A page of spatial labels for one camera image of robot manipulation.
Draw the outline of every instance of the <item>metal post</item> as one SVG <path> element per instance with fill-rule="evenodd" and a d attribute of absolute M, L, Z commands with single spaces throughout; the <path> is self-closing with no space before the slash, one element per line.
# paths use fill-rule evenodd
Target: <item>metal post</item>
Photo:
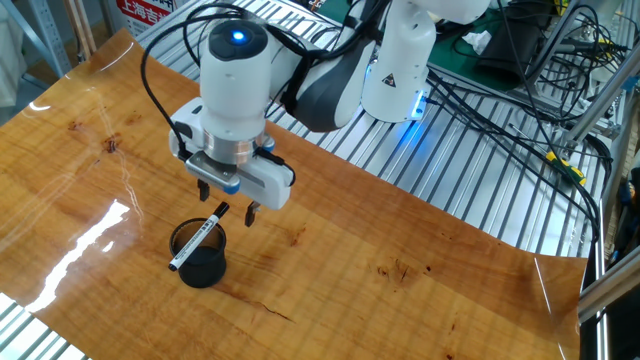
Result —
<path fill-rule="evenodd" d="M 580 294 L 578 303 L 580 323 L 589 320 L 638 285 L 640 285 L 640 247 Z"/>
<path fill-rule="evenodd" d="M 53 61 L 56 62 L 53 70 L 58 77 L 62 77 L 71 71 L 71 62 L 69 61 L 69 56 L 64 48 L 60 32 L 51 14 L 49 4 L 47 0 L 29 0 L 29 5 L 38 22 L 38 27 L 40 27 L 42 41 L 51 52 L 51 55 L 53 55 Z"/>
<path fill-rule="evenodd" d="M 111 9 L 109 9 L 109 2 L 107 0 L 98 0 L 100 3 L 100 10 L 102 11 L 102 19 L 107 27 L 107 34 L 109 37 L 115 34 L 115 25 L 113 23 L 113 16 L 111 15 Z"/>
<path fill-rule="evenodd" d="M 553 29 L 551 36 L 549 36 L 549 40 L 547 40 L 540 51 L 540 54 L 546 54 L 544 56 L 539 56 L 533 65 L 527 71 L 527 82 L 531 85 L 532 89 L 535 89 L 535 83 L 538 81 L 540 74 L 544 70 L 545 66 L 549 62 L 549 59 L 555 54 L 556 48 L 562 42 L 567 34 L 569 33 L 570 27 L 573 24 L 574 20 L 578 16 L 578 11 L 574 11 L 574 8 L 578 6 L 578 4 L 582 4 L 586 2 L 582 1 L 571 1 L 567 10 L 564 13 L 564 16 L 560 18 L 560 21 Z"/>
<path fill-rule="evenodd" d="M 640 43 L 636 45 L 618 71 L 609 79 L 587 111 L 569 131 L 565 139 L 569 146 L 575 146 L 584 140 L 585 136 L 600 121 L 613 101 L 620 95 L 622 84 L 640 71 Z"/>
<path fill-rule="evenodd" d="M 20 25 L 22 31 L 24 31 L 25 36 L 29 38 L 29 40 L 33 43 L 35 48 L 40 52 L 44 60 L 51 66 L 51 69 L 58 75 L 58 77 L 64 76 L 69 70 L 71 70 L 71 65 L 69 65 L 69 69 L 65 71 L 64 67 L 56 60 L 53 53 L 49 48 L 40 40 L 38 34 L 33 30 L 31 25 L 27 22 L 27 20 L 20 14 L 20 11 L 13 5 L 11 0 L 0 0 L 0 5 L 3 5 L 9 15 Z"/>

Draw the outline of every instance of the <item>wooden table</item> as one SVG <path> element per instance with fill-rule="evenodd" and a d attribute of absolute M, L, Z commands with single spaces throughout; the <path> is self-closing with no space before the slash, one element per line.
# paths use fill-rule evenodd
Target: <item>wooden table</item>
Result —
<path fill-rule="evenodd" d="M 167 146 L 142 50 L 119 33 L 0 128 L 0 291 L 94 359 L 578 357 L 585 261 L 526 253 L 268 124 L 292 198 L 196 181 Z M 152 61 L 169 112 L 198 96 Z M 228 270 L 196 290 L 172 230 L 221 200 Z"/>

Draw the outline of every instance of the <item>black cable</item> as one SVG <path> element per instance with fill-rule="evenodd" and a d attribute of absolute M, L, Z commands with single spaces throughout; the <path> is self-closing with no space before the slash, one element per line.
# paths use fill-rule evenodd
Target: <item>black cable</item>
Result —
<path fill-rule="evenodd" d="M 169 127 L 175 134 L 176 139 L 178 140 L 178 147 L 180 149 L 178 156 L 182 161 L 186 161 L 191 154 L 187 151 L 185 142 L 182 139 L 180 132 L 178 131 L 176 126 L 173 124 L 173 121 L 171 121 L 171 117 L 166 112 L 166 110 L 162 107 L 162 105 L 160 104 L 156 96 L 153 94 L 153 91 L 151 91 L 151 87 L 149 86 L 149 82 L 147 80 L 147 61 L 149 59 L 149 54 L 151 53 L 151 50 L 156 45 L 158 45 L 158 43 L 162 39 L 164 39 L 165 37 L 167 37 L 169 34 L 173 33 L 176 30 L 186 28 L 188 25 L 195 24 L 198 22 L 210 21 L 210 20 L 216 20 L 216 19 L 225 19 L 225 18 L 229 18 L 229 16 L 230 15 L 228 14 L 208 15 L 208 16 L 202 16 L 196 19 L 185 20 L 181 23 L 172 25 L 167 29 L 165 29 L 164 31 L 162 31 L 153 40 L 151 40 L 151 42 L 149 43 L 149 46 L 147 46 L 147 48 L 144 51 L 144 54 L 142 55 L 142 61 L 140 62 L 140 77 L 142 78 L 142 85 L 144 86 L 144 89 L 147 91 L 147 94 L 149 95 L 149 98 L 151 99 L 151 101 L 158 108 L 158 111 L 160 111 L 160 113 L 162 114 L 162 117 L 164 117 L 164 119 L 167 121 L 167 124 L 169 124 Z"/>
<path fill-rule="evenodd" d="M 620 16 L 621 18 L 630 21 L 636 27 L 636 36 L 635 36 L 635 39 L 634 39 L 634 44 L 635 44 L 635 40 L 638 38 L 638 35 L 640 35 L 640 26 L 638 26 L 638 23 L 635 22 L 632 18 L 624 16 L 622 14 L 615 13 L 614 15 Z"/>
<path fill-rule="evenodd" d="M 504 20 L 504 24 L 505 24 L 505 29 L 507 31 L 507 36 L 509 38 L 509 42 L 511 45 L 511 50 L 513 51 L 513 55 L 515 56 L 515 58 L 518 58 L 518 53 L 516 50 L 516 45 L 515 42 L 513 40 L 513 34 L 511 33 L 511 29 L 509 27 L 509 21 L 507 19 L 506 16 L 506 12 L 504 11 L 504 7 L 502 6 L 502 2 L 498 1 L 498 6 L 500 7 L 500 12 L 502 13 L 502 18 Z M 578 5 L 577 7 L 587 7 L 585 5 Z M 594 16 L 594 21 L 595 23 L 598 25 L 598 14 L 595 12 L 595 10 L 593 10 L 593 16 Z M 596 33 L 596 43 L 598 42 L 598 34 Z M 527 82 L 526 76 L 524 74 L 524 70 L 522 69 L 522 66 L 516 62 L 516 67 L 518 69 L 518 72 L 520 74 L 520 77 L 522 79 L 522 81 L 524 82 L 524 86 L 525 89 L 527 91 L 527 96 L 529 98 L 529 101 L 531 102 L 531 106 L 533 107 L 533 111 L 536 114 L 535 119 L 536 122 L 538 123 L 538 128 L 540 129 L 542 136 L 544 137 L 545 141 L 547 142 L 549 148 L 551 149 L 551 151 L 556 154 L 556 156 L 559 156 L 558 154 L 560 154 L 556 149 L 555 146 L 553 144 L 553 142 L 551 141 L 551 139 L 549 138 L 549 135 L 547 134 L 547 132 L 544 129 L 544 126 L 542 124 L 542 120 L 540 120 L 540 115 L 538 113 L 538 109 L 536 107 L 535 101 L 533 99 L 533 94 L 532 91 L 529 87 L 529 83 Z M 580 195 L 582 196 L 582 198 L 585 200 L 585 204 L 587 204 L 587 209 L 589 210 L 589 214 L 590 216 L 590 220 L 592 222 L 591 224 L 591 229 L 592 229 L 592 233 L 593 233 L 593 238 L 592 238 L 592 242 L 596 242 L 598 241 L 599 237 L 600 237 L 600 223 L 599 223 L 599 216 L 598 216 L 598 206 L 595 202 L 595 200 L 593 199 L 593 197 L 591 197 L 591 194 L 589 194 L 589 192 L 582 186 L 580 185 L 570 174 L 569 170 L 564 167 L 561 166 L 559 167 L 560 171 L 563 171 L 566 174 L 567 179 L 569 179 L 571 181 L 571 183 L 573 184 L 573 186 L 575 186 L 575 188 L 578 190 L 578 192 L 580 193 Z"/>
<path fill-rule="evenodd" d="M 278 111 L 278 109 L 280 109 L 282 107 L 282 104 L 278 105 L 278 107 L 276 107 L 272 112 L 269 112 L 269 110 L 271 110 L 271 107 L 273 106 L 273 104 L 276 102 L 276 100 L 278 99 L 278 97 L 282 94 L 282 92 L 284 91 L 284 89 L 287 87 L 287 85 L 289 85 L 289 81 L 287 80 L 287 82 L 285 82 L 282 87 L 280 87 L 280 90 L 278 90 L 278 92 L 276 93 L 276 95 L 273 97 L 273 99 L 271 99 L 271 102 L 269 102 L 269 105 L 267 106 L 266 109 L 264 109 L 264 117 L 265 118 L 270 118 L 273 116 L 273 114 L 276 113 L 276 111 Z"/>
<path fill-rule="evenodd" d="M 514 141 L 516 144 L 520 145 L 522 148 L 524 148 L 525 150 L 529 151 L 532 155 L 534 155 L 535 157 L 537 157 L 538 159 L 540 159 L 543 163 L 545 163 L 547 166 L 549 166 L 551 169 L 555 169 L 556 171 L 558 171 L 558 169 L 542 154 L 540 154 L 538 151 L 536 151 L 533 147 L 529 146 L 528 144 L 526 144 L 523 141 L 520 141 L 518 139 L 518 137 L 510 134 L 509 132 L 507 132 L 505 129 L 499 127 L 498 125 L 494 124 L 493 122 L 491 122 L 491 120 L 487 119 L 486 117 L 482 116 L 480 113 L 478 113 L 474 108 L 472 108 L 471 106 L 469 106 L 462 98 L 460 98 L 451 88 L 448 87 L 448 85 L 445 83 L 445 81 L 440 78 L 438 75 L 436 75 L 433 72 L 429 73 L 429 77 L 434 78 L 434 80 L 438 83 L 438 84 L 434 84 L 431 81 L 427 80 L 427 82 L 443 97 L 444 101 L 451 107 L 453 107 L 456 111 L 458 111 L 458 113 L 462 114 L 463 116 L 465 116 L 465 118 L 467 118 L 469 121 L 473 122 L 476 126 L 482 126 L 487 125 L 491 128 L 493 128 L 495 131 L 499 132 L 502 136 L 509 138 L 510 140 Z M 440 88 L 437 86 L 440 85 L 441 87 L 443 87 L 448 94 L 445 94 L 444 91 L 440 90 Z M 450 97 L 453 97 L 458 104 L 455 104 L 451 99 L 449 99 Z M 509 148 L 503 144 L 502 142 L 500 142 L 495 136 L 493 136 L 491 133 L 487 133 L 487 136 L 493 140 L 498 146 L 500 146 L 500 148 L 502 148 L 504 151 L 506 151 L 507 153 L 510 153 L 511 151 L 509 150 Z M 530 165 L 528 165 L 524 160 L 518 158 L 517 156 L 513 156 L 513 159 L 518 162 L 524 169 L 530 171 L 532 174 L 538 176 L 540 178 L 540 180 L 542 182 L 544 182 L 545 184 L 549 185 L 551 188 L 553 188 L 554 190 L 556 190 L 558 192 L 558 194 L 560 194 L 562 197 L 564 197 L 565 199 L 567 199 L 567 201 L 569 203 L 571 203 L 572 205 L 574 205 L 578 210 L 580 210 L 582 213 L 585 214 L 585 216 L 587 216 L 590 220 L 593 221 L 593 217 L 591 216 L 590 212 L 587 211 L 587 209 L 585 209 L 584 207 L 582 207 L 580 204 L 578 204 L 575 200 L 573 200 L 571 198 L 571 196 L 565 194 L 563 191 L 561 191 L 554 183 L 552 183 L 551 181 L 545 179 L 544 177 L 541 177 L 539 174 L 538 170 L 533 169 Z"/>
<path fill-rule="evenodd" d="M 189 13 L 189 15 L 187 15 L 187 19 L 183 23 L 190 21 L 196 15 L 201 13 L 202 11 L 207 10 L 207 9 L 212 9 L 212 8 L 228 9 L 228 10 L 235 11 L 235 13 L 229 12 L 227 14 L 215 14 L 215 15 L 229 15 L 230 17 L 227 17 L 226 19 L 232 19 L 232 18 L 238 18 L 239 19 L 239 18 L 242 18 L 243 16 L 245 16 L 245 14 L 247 13 L 247 11 L 244 8 L 241 8 L 241 7 L 236 6 L 236 5 L 224 4 L 224 3 L 204 4 L 204 5 L 200 5 L 197 8 L 193 9 Z M 182 40 L 184 42 L 185 47 L 187 48 L 187 52 L 189 53 L 189 56 L 191 56 L 191 59 L 193 60 L 193 62 L 198 67 L 200 67 L 200 59 L 193 52 L 193 49 L 191 48 L 191 44 L 189 44 L 187 27 L 188 27 L 188 25 L 185 25 L 182 28 Z"/>
<path fill-rule="evenodd" d="M 328 28 L 324 28 L 320 31 L 318 31 L 317 33 L 313 34 L 313 36 L 311 37 L 311 39 L 309 39 L 309 41 L 311 41 L 312 43 L 315 43 L 316 41 L 320 40 L 320 37 L 328 32 L 331 31 L 340 31 L 340 27 L 339 26 L 332 26 L 332 27 L 328 27 Z"/>

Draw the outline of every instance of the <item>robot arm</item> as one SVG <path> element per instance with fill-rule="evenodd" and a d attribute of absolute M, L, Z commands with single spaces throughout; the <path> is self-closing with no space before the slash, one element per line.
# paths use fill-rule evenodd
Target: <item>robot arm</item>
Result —
<path fill-rule="evenodd" d="M 173 132 L 172 153 L 185 160 L 187 171 L 200 185 L 251 198 L 250 212 L 260 204 L 280 209 L 289 198 L 295 173 L 271 153 L 275 142 L 264 133 L 264 108 L 270 97 L 316 132 L 345 126 L 361 101 L 378 119 L 403 120 L 422 96 L 435 42 L 427 10 L 468 23 L 489 2 L 393 0 L 378 61 L 371 65 L 366 81 L 375 41 L 362 33 L 375 29 L 388 0 L 373 6 L 364 0 L 357 3 L 349 14 L 351 26 L 344 28 L 335 52 L 319 50 L 304 40 L 300 40 L 304 49 L 296 49 L 282 30 L 267 31 L 270 25 L 249 20 L 218 24 L 208 36 L 201 60 L 201 97 L 171 117 L 189 157 L 180 154 Z"/>

